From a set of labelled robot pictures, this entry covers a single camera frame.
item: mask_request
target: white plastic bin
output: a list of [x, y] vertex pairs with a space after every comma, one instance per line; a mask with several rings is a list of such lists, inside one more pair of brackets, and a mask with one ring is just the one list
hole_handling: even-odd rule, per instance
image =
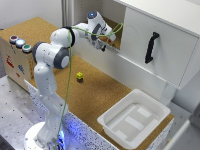
[[136, 149], [169, 115], [170, 109], [133, 90], [98, 118], [105, 133], [126, 149]]

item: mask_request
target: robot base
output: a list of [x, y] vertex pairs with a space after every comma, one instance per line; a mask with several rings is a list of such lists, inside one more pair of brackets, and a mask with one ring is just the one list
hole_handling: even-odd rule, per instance
[[38, 123], [38, 124], [34, 125], [33, 127], [31, 127], [26, 132], [26, 135], [24, 138], [24, 150], [46, 150], [46, 149], [39, 147], [35, 143], [35, 140], [34, 140], [34, 138], [37, 136], [38, 132], [40, 131], [40, 129], [43, 127], [44, 124], [45, 124], [44, 122]]

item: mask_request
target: small yellow toy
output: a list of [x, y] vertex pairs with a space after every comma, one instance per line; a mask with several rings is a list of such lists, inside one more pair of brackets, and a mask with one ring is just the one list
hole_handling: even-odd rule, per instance
[[76, 74], [76, 80], [81, 83], [83, 82], [83, 74], [81, 72]]

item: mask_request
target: cable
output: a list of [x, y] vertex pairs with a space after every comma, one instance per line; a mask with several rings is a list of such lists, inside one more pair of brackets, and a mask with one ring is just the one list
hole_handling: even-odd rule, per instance
[[[77, 28], [77, 27], [72, 27], [73, 29], [78, 29], [78, 30], [82, 30], [84, 32], [87, 32], [89, 34], [92, 34], [92, 35], [96, 35], [96, 36], [101, 36], [101, 37], [109, 37], [107, 39], [107, 42], [108, 40], [110, 39], [110, 36], [113, 35], [113, 34], [116, 34], [117, 32], [119, 32], [123, 27], [123, 23], [119, 23], [113, 30], [110, 34], [108, 35], [98, 35], [98, 34], [93, 34], [91, 32], [88, 32], [86, 30], [83, 30], [83, 29], [80, 29], [80, 28]], [[69, 43], [71, 43], [71, 37], [70, 37], [70, 31], [68, 30], [68, 36], [69, 36]], [[58, 141], [58, 138], [59, 138], [59, 133], [60, 133], [60, 129], [61, 129], [61, 125], [62, 125], [62, 122], [63, 122], [63, 118], [64, 118], [64, 112], [65, 112], [65, 108], [66, 108], [66, 105], [67, 105], [67, 99], [68, 99], [68, 95], [69, 95], [69, 85], [70, 85], [70, 80], [71, 80], [71, 71], [72, 71], [72, 52], [71, 52], [71, 44], [69, 44], [69, 53], [70, 53], [70, 69], [69, 69], [69, 79], [68, 79], [68, 87], [67, 87], [67, 94], [66, 94], [66, 100], [65, 100], [65, 105], [64, 105], [64, 109], [63, 109], [63, 112], [62, 112], [62, 117], [61, 117], [61, 122], [60, 122], [60, 126], [59, 126], [59, 130], [58, 130], [58, 134], [57, 134], [57, 140]]]

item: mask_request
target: yellow object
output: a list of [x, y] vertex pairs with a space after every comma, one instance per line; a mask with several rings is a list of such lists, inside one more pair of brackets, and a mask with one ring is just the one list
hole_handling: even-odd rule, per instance
[[83, 79], [83, 74], [81, 72], [76, 74], [77, 79]]

